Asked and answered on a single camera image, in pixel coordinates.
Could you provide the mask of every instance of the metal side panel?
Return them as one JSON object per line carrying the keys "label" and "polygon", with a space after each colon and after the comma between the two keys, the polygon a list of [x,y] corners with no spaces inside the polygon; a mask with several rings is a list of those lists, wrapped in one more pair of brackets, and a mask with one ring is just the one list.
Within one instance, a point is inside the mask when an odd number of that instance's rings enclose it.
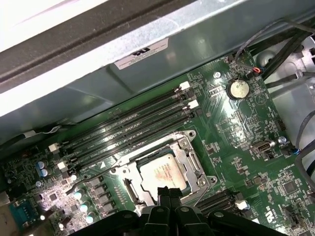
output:
{"label": "metal side panel", "polygon": [[[0,105],[0,142],[65,118],[91,117],[230,52],[277,18],[308,19],[314,13],[305,11],[314,5],[313,0],[196,1],[0,94],[9,101]],[[122,70],[113,64],[167,37],[163,51]]]}

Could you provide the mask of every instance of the motherboard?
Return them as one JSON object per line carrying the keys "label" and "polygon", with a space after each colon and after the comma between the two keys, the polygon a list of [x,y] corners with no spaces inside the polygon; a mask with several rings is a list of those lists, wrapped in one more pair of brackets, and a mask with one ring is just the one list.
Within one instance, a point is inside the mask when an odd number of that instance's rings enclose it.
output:
{"label": "motherboard", "polygon": [[[254,66],[248,52],[241,61]],[[205,216],[223,209],[284,234],[315,236],[315,197],[294,166],[297,153],[264,81],[228,55],[1,168],[21,232],[45,222],[47,235],[66,236],[120,210],[140,214],[167,186]]]}

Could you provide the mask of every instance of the black ram slot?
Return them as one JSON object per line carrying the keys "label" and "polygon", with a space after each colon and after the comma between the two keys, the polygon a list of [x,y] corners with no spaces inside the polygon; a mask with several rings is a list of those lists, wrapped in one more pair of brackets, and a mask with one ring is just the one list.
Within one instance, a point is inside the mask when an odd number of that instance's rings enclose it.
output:
{"label": "black ram slot", "polygon": [[90,139],[84,140],[83,142],[79,143],[78,145],[72,146],[71,148],[74,149],[74,151],[76,151],[80,148],[84,148],[85,144],[88,144],[88,143],[93,142],[93,141],[98,142],[101,139],[104,139],[109,135],[113,135],[113,134],[117,133],[121,129],[127,129],[128,126],[132,126],[132,125],[135,125],[136,123],[143,122],[144,120],[147,120],[150,117],[155,117],[155,116],[161,114],[163,112],[163,110],[167,111],[167,110],[171,109],[172,107],[174,107],[176,104],[178,104],[178,103],[172,102],[172,103],[169,103],[163,107],[158,107],[158,108],[156,108],[156,109],[154,109],[154,110],[152,110],[146,114],[143,114],[143,115],[138,116],[132,120],[129,120],[126,123],[119,125],[119,126],[113,128],[112,130],[109,130],[108,132],[105,132],[101,135],[97,135],[97,136],[92,137]]}
{"label": "black ram slot", "polygon": [[136,107],[136,108],[133,108],[133,109],[131,109],[131,110],[125,112],[125,113],[122,113],[122,114],[120,114],[119,116],[117,116],[117,117],[115,117],[115,118],[112,118],[112,119],[110,119],[110,120],[107,120],[107,121],[105,121],[105,122],[102,122],[102,123],[100,123],[100,124],[94,126],[93,128],[84,131],[84,132],[81,133],[79,136],[76,136],[76,137],[73,138],[73,139],[69,139],[68,141],[69,141],[69,142],[78,141],[78,140],[84,138],[85,136],[87,136],[88,134],[91,134],[91,133],[96,132],[96,131],[98,131],[98,130],[100,130],[100,129],[103,129],[103,128],[106,127],[106,126],[113,125],[113,124],[115,124],[115,123],[116,123],[118,120],[120,120],[120,119],[127,118],[127,117],[129,117],[129,116],[131,116],[131,115],[133,115],[133,114],[135,114],[135,113],[137,113],[137,112],[140,112],[140,111],[142,111],[142,110],[144,110],[144,109],[146,109],[146,108],[149,108],[149,107],[151,107],[151,106],[153,106],[153,105],[156,105],[156,104],[159,103],[159,102],[165,101],[165,100],[171,98],[171,97],[174,96],[174,95],[176,95],[176,93],[175,93],[173,90],[170,91],[170,92],[167,92],[167,93],[165,93],[165,94],[163,94],[163,95],[161,95],[161,96],[159,96],[159,97],[156,97],[156,98],[154,98],[154,99],[152,99],[152,100],[150,100],[150,101],[147,101],[147,102],[143,103],[142,105],[140,105],[140,106],[138,106],[138,107]]}
{"label": "black ram slot", "polygon": [[[90,162],[88,162],[88,163],[79,164],[79,165],[75,166],[75,169],[78,171],[78,170],[80,170],[80,169],[82,169],[82,168],[84,168],[84,167],[87,167],[87,166],[96,164],[97,162],[99,162],[100,160],[102,160],[102,159],[104,159],[104,158],[110,157],[110,156],[112,156],[112,155],[114,155],[114,154],[116,154],[116,153],[118,153],[118,152],[121,152],[121,151],[123,151],[123,150],[125,150],[125,149],[127,149],[127,148],[129,148],[129,147],[131,147],[131,146],[133,146],[133,145],[135,145],[135,144],[137,144],[137,143],[140,143],[140,142],[142,142],[142,141],[146,141],[146,140],[148,140],[150,137],[156,135],[158,132],[163,131],[163,130],[168,129],[168,128],[171,128],[171,127],[173,127],[173,126],[175,126],[175,125],[182,124],[184,121],[187,121],[187,120],[190,119],[190,118],[191,118],[191,114],[188,115],[188,116],[182,117],[182,118],[180,118],[180,119],[178,119],[178,120],[175,120],[175,121],[173,121],[173,122],[167,124],[166,126],[162,126],[162,127],[160,127],[160,128],[155,129],[155,130],[154,130],[153,132],[151,132],[150,134],[141,136],[141,138],[139,138],[139,139],[137,139],[137,140],[133,140],[133,141],[130,142],[130,143],[123,144],[123,145],[121,145],[121,146],[118,146],[118,147],[116,147],[116,148],[114,148],[114,149],[109,150],[109,151],[103,153],[103,154],[102,154],[101,156],[99,156],[97,159],[94,158],[92,161],[90,161]],[[139,146],[137,146],[137,148],[140,148],[140,147],[142,147],[142,146],[144,146],[144,145],[146,145],[146,144],[139,145]]]}
{"label": "black ram slot", "polygon": [[128,139],[128,136],[135,135],[137,133],[148,132],[152,125],[155,125],[155,124],[160,123],[160,122],[167,121],[168,119],[170,119],[171,116],[178,115],[181,112],[183,112],[183,108],[182,107],[178,107],[178,108],[172,110],[170,113],[164,114],[164,116],[157,117],[157,119],[154,119],[150,123],[146,124],[144,127],[140,126],[140,127],[137,127],[136,129],[131,130],[130,132],[126,132],[126,133],[124,133],[122,135],[116,136],[115,138],[107,141],[103,145],[98,145],[96,147],[95,146],[91,146],[90,149],[87,147],[86,148],[86,150],[87,150],[86,152],[79,153],[79,154],[76,155],[76,157],[77,158],[81,158],[83,156],[93,155],[93,154],[98,153],[99,151],[107,148],[110,145],[113,145],[113,144],[116,144],[118,142],[122,142],[122,141]]}

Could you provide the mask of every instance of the ram slot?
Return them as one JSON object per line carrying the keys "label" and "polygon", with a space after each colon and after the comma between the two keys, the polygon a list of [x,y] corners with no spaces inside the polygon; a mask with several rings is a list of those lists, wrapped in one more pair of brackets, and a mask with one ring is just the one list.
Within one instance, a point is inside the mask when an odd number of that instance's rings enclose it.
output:
{"label": "ram slot", "polygon": [[138,139],[136,139],[136,140],[132,140],[132,142],[125,143],[121,146],[118,146],[118,147],[115,147],[109,151],[106,151],[105,153],[102,153],[97,158],[93,158],[92,160],[89,160],[88,162],[80,163],[79,165],[75,166],[75,169],[78,171],[82,168],[96,164],[99,161],[101,161],[102,159],[105,159],[107,157],[110,157],[110,156],[117,154],[119,152],[122,152],[122,151],[126,151],[126,150],[132,151],[133,149],[138,149],[138,148],[146,145],[146,142],[148,140],[151,141],[151,138],[156,136],[160,131],[163,131],[165,129],[169,129],[171,127],[175,127],[178,125],[182,125],[185,121],[188,121],[191,118],[193,118],[199,114],[200,114],[200,111],[198,110],[198,112],[196,112],[196,113],[191,112],[190,114],[186,114],[183,117],[179,117],[178,119],[172,120],[172,121],[168,122],[167,124],[165,124],[164,126],[156,128],[152,132],[138,137]]}
{"label": "ram slot", "polygon": [[170,98],[173,98],[173,100],[178,102],[182,99],[186,99],[187,97],[182,95],[182,91],[180,93],[176,93],[174,90],[167,92],[159,97],[156,97],[152,100],[149,100],[141,104],[140,106],[137,106],[136,108],[133,108],[125,113],[122,113],[117,117],[114,117],[110,120],[102,122],[98,124],[97,126],[81,133],[79,136],[76,136],[73,139],[67,140],[66,143],[70,143],[70,144],[67,145],[65,148],[70,148],[70,147],[79,145],[81,142],[85,142],[86,140],[93,138],[94,136],[100,135],[103,132],[106,132],[109,129],[115,127],[115,124],[119,123],[120,121],[127,118],[135,118],[139,115],[138,112],[144,111],[152,106],[158,106],[159,103],[166,101]]}
{"label": "ram slot", "polygon": [[175,105],[177,103],[171,103],[171,104],[167,104],[164,107],[159,107],[156,108],[154,110],[152,110],[149,113],[146,113],[142,116],[137,117],[136,119],[130,120],[129,122],[123,123],[121,124],[119,127],[116,127],[108,132],[103,133],[100,136],[96,136],[92,139],[89,139],[85,142],[82,142],[80,145],[73,147],[73,152],[77,152],[81,149],[88,149],[89,145],[91,145],[91,142],[94,142],[94,145],[96,145],[97,143],[103,144],[104,142],[106,142],[108,139],[108,136],[111,135],[118,135],[121,133],[125,133],[127,131],[131,131],[133,129],[135,129],[136,127],[144,124],[147,120],[152,119],[152,117],[159,117],[160,115],[163,115],[163,113],[169,111],[170,109],[174,108]]}
{"label": "ram slot", "polygon": [[117,135],[113,135],[112,138],[109,138],[109,140],[106,140],[106,143],[102,143],[98,145],[97,143],[93,143],[92,145],[87,145],[84,148],[80,148],[79,151],[74,152],[74,155],[79,159],[84,156],[93,156],[93,154],[96,154],[103,149],[106,149],[109,146],[112,146],[116,143],[123,142],[124,140],[129,141],[129,137],[137,137],[138,135],[143,135],[150,131],[150,128],[159,122],[164,122],[168,119],[170,119],[171,116],[179,115],[180,113],[184,112],[182,107],[178,107],[169,113],[164,113],[162,116],[152,118],[149,123],[137,126],[134,129],[128,130],[126,128],[122,132],[119,132]]}

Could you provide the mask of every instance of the capacitor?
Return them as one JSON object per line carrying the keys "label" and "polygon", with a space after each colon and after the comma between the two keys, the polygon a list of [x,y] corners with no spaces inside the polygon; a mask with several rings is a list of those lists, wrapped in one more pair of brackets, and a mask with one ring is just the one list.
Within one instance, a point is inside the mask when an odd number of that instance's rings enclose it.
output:
{"label": "capacitor", "polygon": [[16,178],[15,176],[12,176],[11,178],[8,178],[6,182],[7,182],[8,184],[12,184],[12,183],[15,182],[16,180],[17,180],[17,178]]}
{"label": "capacitor", "polygon": [[42,182],[41,181],[36,181],[35,183],[37,188],[40,188],[42,186]]}
{"label": "capacitor", "polygon": [[59,228],[60,229],[64,229],[67,224],[70,222],[71,218],[70,217],[66,217],[65,219],[63,219],[63,221],[59,224]]}
{"label": "capacitor", "polygon": [[88,212],[89,207],[91,206],[91,203],[89,201],[85,201],[80,206],[80,211],[82,212]]}
{"label": "capacitor", "polygon": [[84,195],[85,191],[84,189],[80,188],[78,191],[76,191],[74,194],[73,194],[73,197],[76,199],[76,200],[80,200],[82,198],[82,196]]}
{"label": "capacitor", "polygon": [[48,166],[48,162],[47,161],[39,161],[37,163],[37,166],[39,167],[39,169],[44,169],[45,167]]}
{"label": "capacitor", "polygon": [[78,179],[78,176],[76,174],[71,175],[71,180],[76,181]]}
{"label": "capacitor", "polygon": [[53,213],[54,213],[53,210],[48,209],[47,211],[45,211],[45,212],[40,216],[40,219],[41,219],[41,220],[45,220],[45,219],[49,218],[49,216],[51,216]]}
{"label": "capacitor", "polygon": [[85,221],[88,223],[88,224],[91,224],[93,223],[95,219],[95,213],[93,211],[91,211],[88,216],[85,218]]}
{"label": "capacitor", "polygon": [[46,176],[48,176],[50,174],[51,174],[51,169],[50,168],[41,170],[41,176],[43,176],[43,177],[46,177]]}

